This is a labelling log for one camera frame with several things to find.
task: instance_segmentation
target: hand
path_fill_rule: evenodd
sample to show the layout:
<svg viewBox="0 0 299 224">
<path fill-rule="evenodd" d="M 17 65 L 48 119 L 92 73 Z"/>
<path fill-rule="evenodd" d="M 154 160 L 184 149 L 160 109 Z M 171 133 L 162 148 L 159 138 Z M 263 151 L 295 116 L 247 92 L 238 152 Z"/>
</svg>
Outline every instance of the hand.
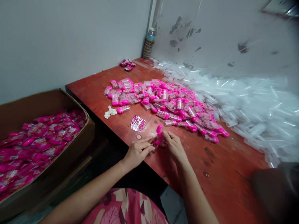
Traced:
<svg viewBox="0 0 299 224">
<path fill-rule="evenodd" d="M 168 143 L 168 147 L 171 152 L 172 159 L 175 161 L 175 163 L 177 165 L 189 163 L 180 138 L 175 134 L 173 134 L 172 132 L 163 131 L 162 134 L 166 142 Z"/>
<path fill-rule="evenodd" d="M 138 141 L 132 141 L 130 148 L 122 159 L 122 163 L 127 169 L 127 171 L 131 171 L 135 167 L 139 166 L 141 162 L 146 158 L 146 156 L 155 148 L 149 143 L 153 137 L 148 137 L 145 139 L 141 139 Z"/>
</svg>

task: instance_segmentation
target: water bottle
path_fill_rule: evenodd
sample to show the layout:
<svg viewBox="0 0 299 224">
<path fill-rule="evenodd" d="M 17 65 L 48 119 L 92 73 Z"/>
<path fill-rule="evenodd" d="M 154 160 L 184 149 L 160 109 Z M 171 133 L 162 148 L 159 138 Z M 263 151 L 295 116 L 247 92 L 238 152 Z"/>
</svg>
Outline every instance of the water bottle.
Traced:
<svg viewBox="0 0 299 224">
<path fill-rule="evenodd" d="M 149 28 L 149 32 L 147 33 L 147 37 L 146 37 L 146 39 L 148 41 L 154 40 L 154 31 L 155 31 L 155 28 L 152 28 L 152 27 Z"/>
</svg>

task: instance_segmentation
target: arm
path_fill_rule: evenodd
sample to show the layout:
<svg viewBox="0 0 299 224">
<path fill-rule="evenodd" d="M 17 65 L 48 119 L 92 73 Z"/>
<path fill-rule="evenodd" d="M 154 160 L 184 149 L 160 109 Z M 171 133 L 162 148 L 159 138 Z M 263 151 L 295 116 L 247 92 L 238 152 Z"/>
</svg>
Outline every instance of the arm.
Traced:
<svg viewBox="0 0 299 224">
<path fill-rule="evenodd" d="M 150 140 L 132 142 L 124 159 L 65 199 L 40 224 L 82 222 L 113 185 L 155 149 L 147 142 Z"/>
<path fill-rule="evenodd" d="M 219 224 L 210 207 L 197 177 L 189 163 L 179 137 L 171 132 L 163 131 L 172 158 L 177 164 L 181 189 L 187 218 L 190 224 Z"/>
</svg>

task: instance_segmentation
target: dark stain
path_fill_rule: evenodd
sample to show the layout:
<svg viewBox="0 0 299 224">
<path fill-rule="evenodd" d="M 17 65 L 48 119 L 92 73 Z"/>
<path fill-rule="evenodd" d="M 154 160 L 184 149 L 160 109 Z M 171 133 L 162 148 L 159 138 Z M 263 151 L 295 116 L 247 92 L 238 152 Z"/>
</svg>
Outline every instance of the dark stain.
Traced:
<svg viewBox="0 0 299 224">
<path fill-rule="evenodd" d="M 210 149 L 209 149 L 208 147 L 205 147 L 205 151 L 206 151 L 206 153 L 207 153 L 209 156 L 211 156 L 212 158 L 215 158 L 214 154 L 211 153 L 211 151 L 210 151 Z"/>
<path fill-rule="evenodd" d="M 142 139 L 141 134 L 136 134 L 136 138 L 137 138 L 137 139 Z"/>
<path fill-rule="evenodd" d="M 170 43 L 170 46 L 172 46 L 172 47 L 175 47 L 178 44 L 176 40 L 171 40 L 171 41 L 169 41 L 169 43 Z"/>
<path fill-rule="evenodd" d="M 199 48 L 197 48 L 196 50 L 195 50 L 195 52 L 197 52 L 198 50 L 200 50 L 202 47 L 199 47 Z"/>
<path fill-rule="evenodd" d="M 250 183 L 250 180 L 245 177 L 242 173 L 240 173 L 239 171 L 236 170 L 236 173 L 240 175 L 240 177 L 242 177 L 244 180 L 247 180 Z"/>
<path fill-rule="evenodd" d="M 208 162 L 208 161 L 203 161 L 203 163 L 207 166 L 207 167 L 210 167 L 211 164 Z"/>
<path fill-rule="evenodd" d="M 185 27 L 189 27 L 189 26 L 191 25 L 191 22 L 192 22 L 192 21 L 187 22 L 187 23 L 185 24 Z"/>
<path fill-rule="evenodd" d="M 155 27 L 154 27 L 155 30 L 154 30 L 154 32 L 153 32 L 153 35 L 154 35 L 154 36 L 157 36 L 157 32 L 158 32 L 157 25 L 158 25 L 158 23 L 156 22 Z"/>
<path fill-rule="evenodd" d="M 188 63 L 185 63 L 185 62 L 183 63 L 183 65 L 184 65 L 186 68 L 190 69 L 190 70 L 192 70 L 192 69 L 194 68 L 193 65 L 188 64 Z"/>
<path fill-rule="evenodd" d="M 207 178 L 210 177 L 210 175 L 209 175 L 206 171 L 203 172 L 203 175 L 204 175 L 205 177 L 207 177 Z"/>
<path fill-rule="evenodd" d="M 247 47 L 247 41 L 244 43 L 238 43 L 238 49 L 242 54 L 247 53 L 249 50 L 249 48 Z"/>
<path fill-rule="evenodd" d="M 178 28 L 178 26 L 181 24 L 181 21 L 182 21 L 182 17 L 179 16 L 177 22 L 175 23 L 175 25 L 172 26 L 172 29 L 169 32 L 170 35 Z"/>
<path fill-rule="evenodd" d="M 191 30 L 189 30 L 186 38 L 191 37 L 194 31 L 195 31 L 195 29 L 193 29 L 193 28 Z"/>
</svg>

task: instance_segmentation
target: dark object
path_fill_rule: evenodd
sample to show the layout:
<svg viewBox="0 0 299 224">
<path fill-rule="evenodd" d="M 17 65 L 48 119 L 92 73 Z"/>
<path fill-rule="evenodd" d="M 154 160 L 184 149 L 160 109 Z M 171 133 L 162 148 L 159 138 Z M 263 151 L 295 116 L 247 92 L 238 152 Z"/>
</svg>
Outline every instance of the dark object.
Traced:
<svg viewBox="0 0 299 224">
<path fill-rule="evenodd" d="M 254 172 L 252 187 L 273 223 L 299 223 L 299 163 Z"/>
<path fill-rule="evenodd" d="M 145 59 L 149 59 L 150 58 L 150 53 L 152 52 L 152 47 L 154 45 L 155 41 L 148 41 L 147 39 L 145 40 L 145 44 L 144 44 L 144 49 L 143 49 L 143 54 L 142 57 Z"/>
</svg>

